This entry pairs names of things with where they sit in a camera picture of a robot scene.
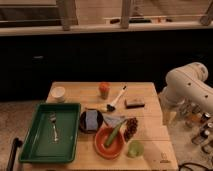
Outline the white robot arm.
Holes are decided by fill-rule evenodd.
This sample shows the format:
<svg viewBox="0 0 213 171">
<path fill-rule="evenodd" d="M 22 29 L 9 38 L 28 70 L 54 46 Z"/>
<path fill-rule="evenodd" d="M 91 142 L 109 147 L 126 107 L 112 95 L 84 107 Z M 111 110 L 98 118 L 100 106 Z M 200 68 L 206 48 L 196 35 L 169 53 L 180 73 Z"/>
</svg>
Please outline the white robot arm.
<svg viewBox="0 0 213 171">
<path fill-rule="evenodd" d="M 200 62 L 174 68 L 166 74 L 166 86 L 159 93 L 164 125 L 169 124 L 186 100 L 213 114 L 213 88 L 205 84 L 207 78 L 208 69 Z"/>
</svg>

